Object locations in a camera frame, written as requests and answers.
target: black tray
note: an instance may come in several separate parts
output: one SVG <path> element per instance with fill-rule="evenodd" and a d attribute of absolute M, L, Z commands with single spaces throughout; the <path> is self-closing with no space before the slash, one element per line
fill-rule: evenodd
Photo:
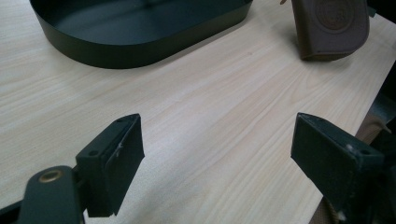
<path fill-rule="evenodd" d="M 31 0 L 49 42 L 104 68 L 156 63 L 242 21 L 252 0 Z"/>

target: brown bag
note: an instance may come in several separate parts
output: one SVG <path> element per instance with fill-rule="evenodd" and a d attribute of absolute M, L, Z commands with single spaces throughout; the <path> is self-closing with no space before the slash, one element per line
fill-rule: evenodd
<path fill-rule="evenodd" d="M 333 61 L 344 58 L 367 40 L 370 22 L 365 0 L 291 2 L 303 60 Z"/>

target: circular emblem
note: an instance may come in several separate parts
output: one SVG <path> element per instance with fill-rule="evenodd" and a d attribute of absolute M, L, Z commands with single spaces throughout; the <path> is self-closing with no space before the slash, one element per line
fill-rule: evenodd
<path fill-rule="evenodd" d="M 333 32 L 345 30 L 353 20 L 353 10 L 347 0 L 318 0 L 318 21 Z"/>

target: brown leather case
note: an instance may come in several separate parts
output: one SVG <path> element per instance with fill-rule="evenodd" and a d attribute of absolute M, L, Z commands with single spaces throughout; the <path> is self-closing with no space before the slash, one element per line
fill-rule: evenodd
<path fill-rule="evenodd" d="M 292 6 L 303 60 L 344 58 L 367 40 L 365 0 L 292 0 Z"/>

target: table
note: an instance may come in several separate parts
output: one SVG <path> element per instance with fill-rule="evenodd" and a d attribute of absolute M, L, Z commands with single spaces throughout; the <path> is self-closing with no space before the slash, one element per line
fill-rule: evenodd
<path fill-rule="evenodd" d="M 307 223 L 321 195 L 290 158 L 297 112 L 356 133 L 396 59 L 396 26 L 370 19 L 345 59 L 298 57 L 291 2 L 153 65 L 77 63 L 44 36 L 28 0 L 0 2 L 0 207 L 30 176 L 139 113 L 146 158 L 119 214 L 87 223 Z"/>

